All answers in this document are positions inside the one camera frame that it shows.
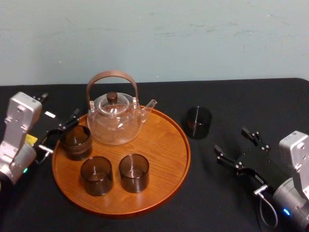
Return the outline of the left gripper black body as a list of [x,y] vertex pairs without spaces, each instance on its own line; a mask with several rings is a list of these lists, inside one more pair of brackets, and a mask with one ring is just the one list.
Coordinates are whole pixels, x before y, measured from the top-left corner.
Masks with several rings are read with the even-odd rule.
[[37,158],[43,158],[46,153],[46,151],[39,148],[39,145],[49,149],[53,149],[56,146],[59,136],[58,125],[60,123],[62,121],[56,115],[53,107],[48,103],[44,103],[40,118],[26,135],[26,142],[34,148]]

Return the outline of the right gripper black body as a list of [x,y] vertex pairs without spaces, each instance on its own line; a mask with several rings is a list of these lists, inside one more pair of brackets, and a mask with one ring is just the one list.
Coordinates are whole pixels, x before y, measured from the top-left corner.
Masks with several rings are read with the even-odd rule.
[[235,162],[237,174],[247,174],[259,184],[267,185],[269,193],[289,179],[289,175],[270,158],[270,150],[261,146],[247,149]]

